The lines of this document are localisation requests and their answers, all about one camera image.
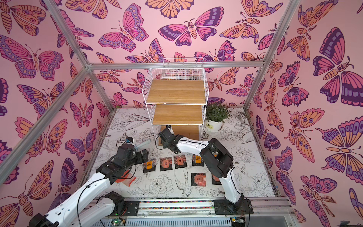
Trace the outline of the red tea bag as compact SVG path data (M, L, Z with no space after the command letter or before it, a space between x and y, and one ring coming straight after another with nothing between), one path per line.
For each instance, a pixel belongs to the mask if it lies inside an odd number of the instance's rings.
M171 157L160 158L160 171L169 171L173 169L173 161Z
M187 160L186 160L185 155L174 156L174 164L175 164L175 169L186 168Z
M206 187L206 173L191 173L191 186Z
M214 175L212 175L211 183L212 183L213 185L221 185L221 182L220 182L219 178L218 178L218 177L216 177L216 176L214 176Z

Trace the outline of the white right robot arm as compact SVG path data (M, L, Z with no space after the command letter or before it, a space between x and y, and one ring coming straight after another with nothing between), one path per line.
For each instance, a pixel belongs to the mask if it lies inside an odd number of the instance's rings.
M254 213L251 201L237 189L233 156L219 140L215 138L209 141L189 139L183 135L173 134L172 128L165 128L158 136L163 148L175 154L191 153L200 156L210 173L220 180L225 198L212 202L217 215L243 216Z

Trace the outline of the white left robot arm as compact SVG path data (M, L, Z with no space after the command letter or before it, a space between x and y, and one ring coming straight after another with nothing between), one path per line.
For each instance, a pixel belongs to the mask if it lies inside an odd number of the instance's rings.
M107 193L95 206L87 206L117 180L126 179L133 166L148 162L149 152L138 151L132 143L122 144L116 155L103 163L90 179L64 202L45 215L36 214L31 227L89 227L109 215L121 216L128 207L125 198L116 192Z

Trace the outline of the orange-label tea bag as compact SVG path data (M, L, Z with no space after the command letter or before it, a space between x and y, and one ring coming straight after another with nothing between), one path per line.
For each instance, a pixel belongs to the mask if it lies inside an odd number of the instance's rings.
M156 171L156 159L150 159L143 163L143 173L155 172Z
M192 156L192 166L204 166L204 161L200 156L194 155Z

